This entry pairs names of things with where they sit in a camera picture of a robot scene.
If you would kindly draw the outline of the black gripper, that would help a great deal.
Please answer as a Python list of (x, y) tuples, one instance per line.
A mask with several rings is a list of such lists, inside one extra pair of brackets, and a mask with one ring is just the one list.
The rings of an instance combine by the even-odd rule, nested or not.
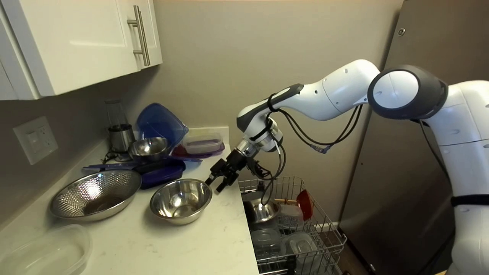
[(211, 169), (211, 174), (207, 177), (205, 183), (211, 184), (217, 177), (222, 177), (224, 181), (216, 188), (216, 192), (221, 194), (225, 188), (231, 186), (239, 172), (248, 168), (254, 175), (263, 178), (268, 175), (268, 171), (259, 163), (254, 154), (248, 155), (239, 149), (233, 149), (227, 159), (221, 159)]

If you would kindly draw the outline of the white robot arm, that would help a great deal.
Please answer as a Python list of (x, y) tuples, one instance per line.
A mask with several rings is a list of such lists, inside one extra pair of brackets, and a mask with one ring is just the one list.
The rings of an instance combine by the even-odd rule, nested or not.
[(221, 192), (236, 181), (239, 171), (260, 149), (277, 149), (283, 134), (271, 114), (285, 108), (297, 110), (315, 120), (329, 120), (357, 105), (369, 104), (389, 119), (424, 120), (434, 116), (447, 97), (448, 85), (427, 70), (401, 65), (381, 71), (369, 59), (355, 59), (317, 82), (289, 85), (262, 102), (242, 108), (237, 126), (245, 137), (227, 159), (211, 166), (205, 183), (211, 184), (222, 177), (224, 181), (217, 186)]

